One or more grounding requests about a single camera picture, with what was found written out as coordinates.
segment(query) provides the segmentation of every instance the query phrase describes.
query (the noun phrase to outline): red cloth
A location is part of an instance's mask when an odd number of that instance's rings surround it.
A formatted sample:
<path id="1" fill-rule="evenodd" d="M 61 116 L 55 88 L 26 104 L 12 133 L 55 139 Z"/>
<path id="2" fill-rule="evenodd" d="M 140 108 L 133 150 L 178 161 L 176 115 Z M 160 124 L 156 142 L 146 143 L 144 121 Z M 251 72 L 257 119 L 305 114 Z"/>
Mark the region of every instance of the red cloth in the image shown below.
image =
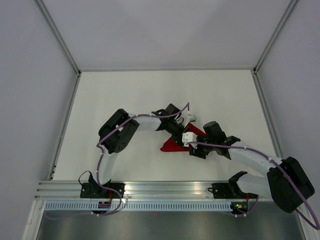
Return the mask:
<path id="1" fill-rule="evenodd" d="M 206 134 L 201 131 L 199 128 L 197 128 L 196 126 L 194 126 L 191 123 L 188 123 L 185 132 L 192 132 L 195 133 L 197 135 L 204 135 L 206 136 Z M 184 148 L 182 146 L 179 146 L 178 144 L 175 143 L 175 141 L 173 140 L 172 136 L 163 144 L 162 148 L 160 148 L 160 150 L 162 152 L 189 152 L 191 150 L 192 146 L 189 146 L 189 148 Z"/>

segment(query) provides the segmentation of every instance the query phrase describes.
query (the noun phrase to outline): table surface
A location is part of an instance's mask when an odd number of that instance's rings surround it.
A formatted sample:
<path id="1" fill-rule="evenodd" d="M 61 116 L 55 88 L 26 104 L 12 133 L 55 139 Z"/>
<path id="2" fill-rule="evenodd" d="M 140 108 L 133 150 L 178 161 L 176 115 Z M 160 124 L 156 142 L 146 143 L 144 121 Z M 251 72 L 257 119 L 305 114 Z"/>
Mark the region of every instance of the table surface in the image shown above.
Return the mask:
<path id="1" fill-rule="evenodd" d="M 249 70 L 83 72 L 53 179 L 77 180 L 84 171 L 96 169 L 98 131 L 117 109 L 142 114 L 170 103 L 181 109 L 187 102 L 197 117 L 196 127 L 217 121 L 227 136 L 275 154 Z M 165 131 L 137 132 L 119 154 L 112 180 L 220 181 L 239 171 L 257 174 L 215 152 L 206 159 L 161 152 L 169 137 Z"/>

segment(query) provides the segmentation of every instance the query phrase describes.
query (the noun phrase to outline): ventilation grille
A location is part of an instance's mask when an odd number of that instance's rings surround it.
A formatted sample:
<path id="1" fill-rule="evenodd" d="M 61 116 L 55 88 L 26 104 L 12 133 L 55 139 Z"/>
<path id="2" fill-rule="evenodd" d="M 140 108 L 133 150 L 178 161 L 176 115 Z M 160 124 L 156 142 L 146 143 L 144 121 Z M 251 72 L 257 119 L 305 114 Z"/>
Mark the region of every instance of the ventilation grille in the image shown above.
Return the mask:
<path id="1" fill-rule="evenodd" d="M 118 206 L 118 201 L 113 201 L 109 210 Z M 102 211 L 105 208 L 98 207 L 98 201 L 48 201 L 46 210 L 81 210 Z M 157 212 L 230 212 L 230 201 L 129 201 L 121 204 L 122 211 L 157 211 Z"/>

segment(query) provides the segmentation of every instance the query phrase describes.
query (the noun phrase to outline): metal edge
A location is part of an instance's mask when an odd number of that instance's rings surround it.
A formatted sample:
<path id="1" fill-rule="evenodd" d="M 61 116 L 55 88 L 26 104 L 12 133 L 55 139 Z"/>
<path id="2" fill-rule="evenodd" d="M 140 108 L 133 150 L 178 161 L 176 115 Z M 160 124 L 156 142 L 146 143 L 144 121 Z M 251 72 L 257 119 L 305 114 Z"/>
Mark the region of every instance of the metal edge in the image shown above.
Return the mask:
<path id="1" fill-rule="evenodd" d="M 268 127 L 268 131 L 269 131 L 269 134 L 271 137 L 271 142 L 272 142 L 275 154 L 277 155 L 277 157 L 283 158 L 284 157 L 283 147 L 282 147 L 280 139 L 279 139 L 279 134 L 276 129 L 275 122 L 273 121 L 273 118 L 272 118 L 272 114 L 271 114 L 271 111 L 270 111 L 270 108 L 269 108 L 269 105 L 267 102 L 267 98 L 264 93 L 263 85 L 258 77 L 259 73 L 256 72 L 254 69 L 252 69 L 251 75 L 252 75 L 253 82 L 254 82 L 254 85 L 256 88 L 256 92 L 257 92 L 257 95 L 258 95 L 258 98 L 259 98 L 259 101 L 261 104 L 261 108 L 263 111 L 265 122 Z M 306 211 L 306 207 L 304 205 L 302 205 L 300 207 L 301 207 L 301 211 L 303 212 L 303 214 L 306 214 L 306 213 L 308 214 L 308 212 Z M 300 223 L 300 224 L 298 224 L 298 227 L 299 227 L 300 232 L 304 235 L 305 239 L 306 240 L 314 239 L 316 232 L 312 231 L 313 234 L 310 234 L 310 231 L 306 230 L 307 223 L 302 218 L 300 218 L 297 213 L 294 213 L 294 215 L 297 219 L 297 222 Z"/>
<path id="2" fill-rule="evenodd" d="M 277 40 L 278 36 L 280 35 L 281 31 L 283 30 L 286 22 L 288 21 L 289 17 L 291 16 L 292 12 L 296 8 L 298 2 L 299 2 L 299 0 L 291 0 L 290 3 L 288 4 L 288 6 L 286 7 L 279 23 L 277 24 L 275 30 L 273 31 L 273 33 L 272 33 L 269 41 L 267 42 L 259 60 L 257 61 L 256 65 L 254 67 L 255 72 L 257 72 L 261 68 L 269 51 L 273 47 L 275 41 Z"/>
<path id="3" fill-rule="evenodd" d="M 43 0 L 33 0 L 77 75 L 81 73 Z"/>
<path id="4" fill-rule="evenodd" d="M 47 178 L 49 180 L 52 179 L 53 174 L 54 174 L 54 170 L 55 170 L 55 167 L 56 167 L 56 163 L 58 162 L 58 158 L 59 158 L 59 155 L 60 155 L 62 143 L 64 141 L 64 137 L 65 137 L 65 133 L 66 133 L 66 130 L 67 130 L 69 118 L 70 118 L 70 115 L 71 115 L 71 110 L 72 110 L 72 107 L 73 107 L 73 104 L 74 104 L 74 101 L 75 101 L 75 98 L 76 98 L 76 93 L 77 93 L 77 89 L 78 89 L 78 86 L 79 86 L 80 78 L 81 78 L 81 73 L 79 75 L 77 75 L 77 77 L 76 77 L 74 88 L 73 88 L 72 94 L 70 96 L 69 105 L 68 105 L 68 108 L 67 108 L 67 110 L 66 110 L 66 112 L 64 114 L 63 122 L 62 122 L 62 125 L 61 125 L 61 129 L 59 131 L 59 138 L 58 138 L 58 140 L 56 142 L 56 145 L 54 147 L 54 156 L 53 156 L 53 159 L 51 161 L 52 162 L 52 167 L 51 167 L 51 170 L 50 170 L 50 172 L 48 174 L 48 178 Z"/>
<path id="5" fill-rule="evenodd" d="M 37 239 L 45 206 L 46 201 L 33 201 L 31 211 L 29 213 L 29 217 L 22 235 L 22 240 Z"/>
<path id="6" fill-rule="evenodd" d="M 210 70 L 251 70 L 252 66 L 245 67 L 155 67 L 155 68 L 119 68 L 119 69 L 84 69 L 82 72 L 138 72 L 138 71 L 210 71 Z"/>
<path id="7" fill-rule="evenodd" d="M 273 121 L 272 114 L 271 114 L 263 87 L 261 85 L 261 82 L 260 82 L 256 72 L 253 69 L 251 70 L 251 75 L 252 75 L 253 82 L 255 85 L 256 93 L 258 95 L 258 98 L 259 98 L 259 101 L 261 104 L 262 112 L 264 115 L 266 126 L 267 126 L 269 134 L 270 134 L 270 138 L 271 138 L 271 142 L 272 142 L 275 154 L 277 157 L 283 158 L 283 156 L 284 156 L 283 148 L 281 146 L 281 143 L 280 143 L 280 140 L 278 137 L 279 135 L 276 130 L 275 123 Z"/>

